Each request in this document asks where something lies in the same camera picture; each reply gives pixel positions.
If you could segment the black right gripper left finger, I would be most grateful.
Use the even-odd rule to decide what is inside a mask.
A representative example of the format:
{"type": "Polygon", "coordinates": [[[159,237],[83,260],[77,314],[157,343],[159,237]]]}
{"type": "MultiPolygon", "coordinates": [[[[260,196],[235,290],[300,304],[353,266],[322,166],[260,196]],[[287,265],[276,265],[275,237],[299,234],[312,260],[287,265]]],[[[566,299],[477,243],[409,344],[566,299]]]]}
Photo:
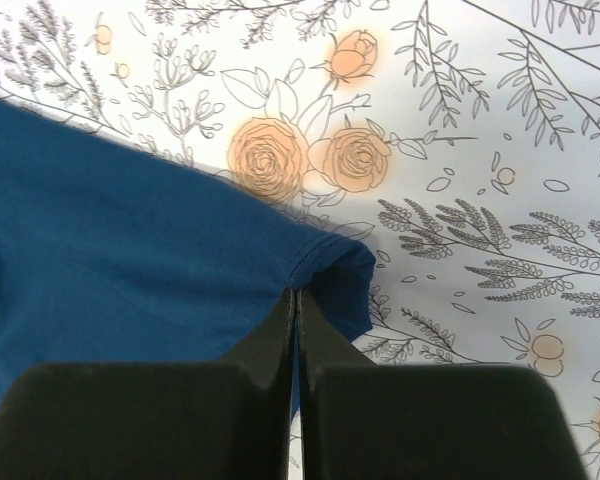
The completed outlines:
{"type": "Polygon", "coordinates": [[[47,363],[0,402],[0,479],[284,479],[296,295],[217,360],[47,363]]]}

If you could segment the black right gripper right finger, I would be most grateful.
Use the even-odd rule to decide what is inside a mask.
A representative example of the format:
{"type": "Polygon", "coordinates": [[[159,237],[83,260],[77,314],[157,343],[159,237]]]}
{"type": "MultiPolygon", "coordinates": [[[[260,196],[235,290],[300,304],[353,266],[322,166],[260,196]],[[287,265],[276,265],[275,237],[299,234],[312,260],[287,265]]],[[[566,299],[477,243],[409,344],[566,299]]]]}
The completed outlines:
{"type": "Polygon", "coordinates": [[[509,365],[373,363],[298,297],[308,479],[582,479],[551,386],[509,365]]]}

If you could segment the blue t shirt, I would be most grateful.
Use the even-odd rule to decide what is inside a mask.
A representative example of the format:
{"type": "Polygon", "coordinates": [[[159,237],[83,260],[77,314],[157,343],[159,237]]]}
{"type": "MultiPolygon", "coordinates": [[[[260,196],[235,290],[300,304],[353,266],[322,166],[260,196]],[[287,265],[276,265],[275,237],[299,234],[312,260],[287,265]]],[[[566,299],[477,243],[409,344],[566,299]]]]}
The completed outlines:
{"type": "Polygon", "coordinates": [[[374,264],[209,174],[0,101],[0,399],[46,362],[214,359],[286,288],[355,340],[374,264]]]}

